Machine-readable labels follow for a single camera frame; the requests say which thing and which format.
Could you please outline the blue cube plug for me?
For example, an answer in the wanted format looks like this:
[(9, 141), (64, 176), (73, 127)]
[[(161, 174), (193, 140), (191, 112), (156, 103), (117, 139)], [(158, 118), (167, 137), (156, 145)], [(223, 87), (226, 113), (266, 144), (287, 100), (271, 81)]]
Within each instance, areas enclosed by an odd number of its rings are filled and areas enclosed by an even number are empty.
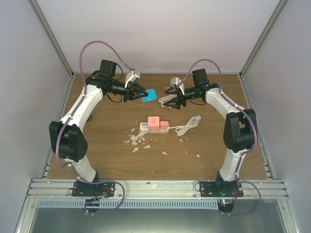
[(147, 96), (141, 98), (142, 102), (151, 102), (157, 100), (156, 91), (154, 89), (147, 89)]

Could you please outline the white pink power strip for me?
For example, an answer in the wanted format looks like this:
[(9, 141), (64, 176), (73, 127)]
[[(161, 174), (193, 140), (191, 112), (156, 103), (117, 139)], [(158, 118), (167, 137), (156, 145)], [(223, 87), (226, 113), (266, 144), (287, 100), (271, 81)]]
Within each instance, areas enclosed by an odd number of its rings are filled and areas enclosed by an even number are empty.
[(148, 123), (147, 122), (141, 122), (139, 124), (139, 130), (143, 133), (168, 133), (169, 132), (169, 129), (166, 129), (166, 130), (149, 130), (149, 127), (148, 127)]

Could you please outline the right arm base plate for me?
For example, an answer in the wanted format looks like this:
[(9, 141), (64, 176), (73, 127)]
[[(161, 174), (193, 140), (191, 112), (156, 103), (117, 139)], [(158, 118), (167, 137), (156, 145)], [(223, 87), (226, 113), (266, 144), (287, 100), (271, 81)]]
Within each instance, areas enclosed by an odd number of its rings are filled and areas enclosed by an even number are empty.
[(243, 197), (243, 191), (236, 181), (231, 182), (216, 182), (216, 181), (200, 181), (199, 191), (201, 197), (220, 197), (220, 198), (234, 198)]

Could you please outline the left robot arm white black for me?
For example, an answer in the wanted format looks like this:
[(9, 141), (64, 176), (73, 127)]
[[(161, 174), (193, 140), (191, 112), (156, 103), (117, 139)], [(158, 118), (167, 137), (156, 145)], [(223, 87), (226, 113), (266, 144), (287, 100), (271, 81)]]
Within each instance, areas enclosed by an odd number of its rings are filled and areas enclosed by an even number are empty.
[(130, 70), (123, 82), (114, 78), (117, 63), (102, 60), (100, 69), (83, 78), (84, 87), (69, 112), (59, 121), (49, 125), (52, 151), (60, 168), (69, 166), (77, 179), (84, 182), (83, 190), (89, 196), (100, 191), (95, 181), (97, 172), (87, 158), (88, 144), (83, 129), (96, 105), (107, 93), (120, 95), (123, 101), (136, 100), (148, 95), (146, 89), (138, 83), (140, 73)]

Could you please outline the pink charger plug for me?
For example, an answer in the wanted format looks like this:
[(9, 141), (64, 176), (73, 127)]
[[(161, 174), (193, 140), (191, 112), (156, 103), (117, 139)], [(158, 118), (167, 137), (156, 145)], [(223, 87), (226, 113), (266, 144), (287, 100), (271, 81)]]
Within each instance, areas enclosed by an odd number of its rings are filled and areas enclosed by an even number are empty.
[(160, 121), (159, 128), (160, 130), (167, 130), (169, 128), (168, 121)]

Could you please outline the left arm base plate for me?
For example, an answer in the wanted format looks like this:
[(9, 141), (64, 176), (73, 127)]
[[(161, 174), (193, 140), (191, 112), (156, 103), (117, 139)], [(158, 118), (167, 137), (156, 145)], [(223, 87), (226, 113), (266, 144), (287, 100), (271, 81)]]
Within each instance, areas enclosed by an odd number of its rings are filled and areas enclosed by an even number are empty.
[(113, 197), (115, 192), (114, 183), (88, 184), (79, 180), (75, 181), (73, 188), (68, 190), (68, 194), (73, 197), (94, 197), (109, 198)]

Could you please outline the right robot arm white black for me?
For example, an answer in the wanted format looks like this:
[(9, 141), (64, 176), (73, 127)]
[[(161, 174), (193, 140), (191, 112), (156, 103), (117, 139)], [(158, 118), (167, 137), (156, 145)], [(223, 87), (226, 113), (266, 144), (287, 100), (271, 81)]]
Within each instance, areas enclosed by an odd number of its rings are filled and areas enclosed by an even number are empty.
[(226, 155), (218, 171), (212, 190), (225, 197), (239, 189), (239, 172), (244, 158), (257, 143), (256, 113), (253, 109), (243, 109), (233, 102), (221, 89), (220, 85), (210, 83), (204, 69), (192, 72), (194, 86), (185, 88), (182, 80), (173, 77), (166, 93), (171, 99), (165, 106), (180, 109), (186, 102), (201, 98), (204, 103), (214, 107), (225, 119), (223, 140)]

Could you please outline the pink cube socket adapter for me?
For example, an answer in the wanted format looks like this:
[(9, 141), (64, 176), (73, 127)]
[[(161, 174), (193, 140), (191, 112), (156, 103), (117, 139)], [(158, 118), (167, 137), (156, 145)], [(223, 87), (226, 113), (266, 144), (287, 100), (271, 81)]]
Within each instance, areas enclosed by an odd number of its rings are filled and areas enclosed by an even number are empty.
[(149, 130), (160, 130), (159, 128), (159, 123), (160, 123), (160, 118), (159, 116), (149, 116), (148, 117), (148, 127)]

